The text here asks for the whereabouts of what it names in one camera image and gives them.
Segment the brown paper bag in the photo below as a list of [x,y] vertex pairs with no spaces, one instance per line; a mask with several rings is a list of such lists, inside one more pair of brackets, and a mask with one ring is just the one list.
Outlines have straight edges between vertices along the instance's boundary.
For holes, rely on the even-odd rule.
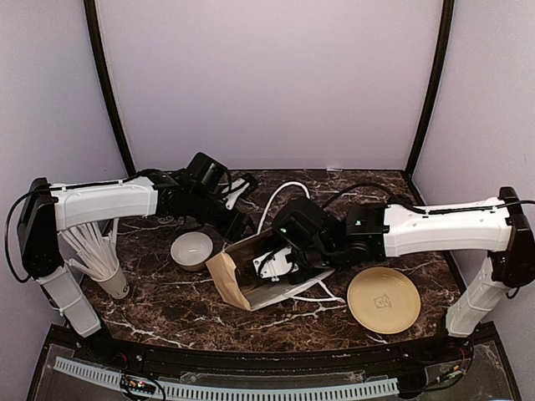
[[288,277],[282,274],[277,275],[276,280],[270,277],[262,279],[257,275],[254,261],[266,256],[260,252],[260,246],[271,234],[264,227],[265,220],[278,193],[289,186],[297,186],[306,197],[310,197],[308,187],[301,182],[287,181],[281,184],[270,195],[253,235],[224,248],[206,262],[212,281],[224,302],[249,312],[288,299],[345,303],[343,298],[336,297],[323,283],[323,279],[334,272],[332,269],[314,273],[298,284],[290,283]]

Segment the stack of paper cups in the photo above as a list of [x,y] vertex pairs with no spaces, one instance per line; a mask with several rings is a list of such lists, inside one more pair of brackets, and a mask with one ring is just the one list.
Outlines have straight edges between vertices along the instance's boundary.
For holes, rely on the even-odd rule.
[[175,221],[175,218],[173,216],[165,216],[165,217],[159,217],[158,222],[160,224],[169,224]]

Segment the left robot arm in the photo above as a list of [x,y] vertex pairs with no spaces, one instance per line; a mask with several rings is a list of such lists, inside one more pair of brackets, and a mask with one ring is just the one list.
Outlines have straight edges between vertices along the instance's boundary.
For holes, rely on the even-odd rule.
[[102,333],[104,323],[65,266],[58,233],[123,217],[184,216],[238,241],[254,225],[235,204],[257,187],[253,175],[233,179],[226,166],[202,152],[185,168],[146,169],[123,180],[52,185],[38,178],[14,203],[22,207],[17,236],[27,273],[19,281],[38,282],[71,328],[86,338],[86,352],[98,363],[110,364],[118,357],[117,344]]

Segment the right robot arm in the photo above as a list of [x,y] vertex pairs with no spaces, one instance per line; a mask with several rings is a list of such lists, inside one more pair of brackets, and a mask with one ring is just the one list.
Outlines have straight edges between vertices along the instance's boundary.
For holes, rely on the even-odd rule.
[[497,197],[450,206],[411,206],[391,197],[387,204],[354,205],[339,220],[299,197],[276,214],[272,230],[293,248],[293,262],[313,269],[427,251],[485,251],[476,278],[446,312],[446,330],[426,345],[427,356],[443,363],[510,290],[533,282],[534,235],[524,204],[512,187],[502,187]]

